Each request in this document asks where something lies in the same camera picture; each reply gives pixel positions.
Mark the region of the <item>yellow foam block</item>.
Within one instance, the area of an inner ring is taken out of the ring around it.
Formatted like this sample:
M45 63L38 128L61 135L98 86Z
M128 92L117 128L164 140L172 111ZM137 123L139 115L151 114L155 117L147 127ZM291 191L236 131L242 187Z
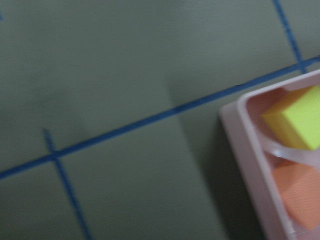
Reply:
M288 148L314 151L320 147L320 87L287 92L261 118Z

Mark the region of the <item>orange foam block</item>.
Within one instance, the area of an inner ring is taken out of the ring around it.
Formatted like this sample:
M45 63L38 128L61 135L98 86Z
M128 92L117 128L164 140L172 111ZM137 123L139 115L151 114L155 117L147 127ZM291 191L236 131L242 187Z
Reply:
M272 176L290 217L307 230L320 224L320 173L311 166L284 160Z

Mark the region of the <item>pink plastic bin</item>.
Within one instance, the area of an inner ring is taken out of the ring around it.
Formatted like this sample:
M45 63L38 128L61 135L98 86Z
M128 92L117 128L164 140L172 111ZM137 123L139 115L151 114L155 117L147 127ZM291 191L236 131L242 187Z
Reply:
M315 70L245 93L219 110L222 126L268 240L320 238L319 227L307 230L289 217L272 177L272 170L283 160L319 168L320 151L283 146L260 117L286 93L319 83L320 71Z

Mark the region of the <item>brown paper table cover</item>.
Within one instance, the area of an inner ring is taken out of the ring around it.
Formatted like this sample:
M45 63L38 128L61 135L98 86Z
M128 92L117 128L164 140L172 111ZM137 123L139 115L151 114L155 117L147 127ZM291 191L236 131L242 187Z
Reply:
M317 0L3 0L3 240L263 240L219 118L320 67Z

